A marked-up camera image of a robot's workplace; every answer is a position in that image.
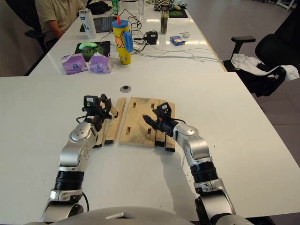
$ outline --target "wooden plank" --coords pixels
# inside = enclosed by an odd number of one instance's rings
[[[168,102],[169,106],[172,109],[171,117],[175,118],[175,104],[172,102]],[[175,140],[168,135],[165,137],[165,150],[170,152],[175,152]]]
[[[101,148],[102,145],[104,144],[105,129],[106,129],[106,120],[103,122],[101,130],[98,132],[98,139],[97,139],[97,142],[96,142],[95,146],[93,147],[94,149],[95,148]]]
[[[165,100],[161,100],[161,99],[159,100],[159,104],[160,105],[163,104],[163,103],[165,103],[165,102],[166,102]],[[160,147],[164,147],[165,146],[165,133],[163,133],[163,132],[161,132],[159,130],[156,131],[155,145],[156,146],[160,146]]]
[[[152,109],[156,109],[158,104],[158,99],[132,97],[119,142],[142,147],[154,147],[156,132],[144,121],[143,114],[156,118]]]
[[[112,115],[114,117],[118,117],[118,111],[116,110],[116,108],[112,105],[110,112],[112,113]]]
[[[105,137],[105,144],[115,143],[115,141],[117,139],[118,131],[120,128],[120,123],[121,123],[124,108],[125,108],[125,103],[126,103],[125,97],[121,97],[117,101],[116,110],[118,111],[118,117],[112,118],[112,120],[110,121],[110,125],[109,125],[108,131],[106,133],[106,137]]]

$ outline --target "power adapter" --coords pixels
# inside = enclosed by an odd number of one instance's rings
[[[155,30],[148,31],[146,34],[146,37],[143,38],[134,38],[134,40],[144,40],[146,41],[146,45],[156,45],[157,39],[158,39],[158,33]]]

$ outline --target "blue cup handle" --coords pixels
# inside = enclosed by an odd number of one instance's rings
[[[133,52],[132,35],[129,31],[124,32],[124,40],[125,40],[125,48],[126,48],[127,52],[129,52],[129,53]]]

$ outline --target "beige t-shirt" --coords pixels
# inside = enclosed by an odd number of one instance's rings
[[[85,8],[80,0],[35,0],[35,3],[45,42],[56,38],[47,21],[56,20],[65,32],[77,18],[78,11]]]

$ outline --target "yellow cup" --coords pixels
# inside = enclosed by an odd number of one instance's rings
[[[129,32],[128,22],[120,20],[121,25],[115,20],[112,23],[112,29],[116,41],[117,50],[119,52],[122,64],[131,63],[131,52],[133,51],[133,41],[131,33]]]

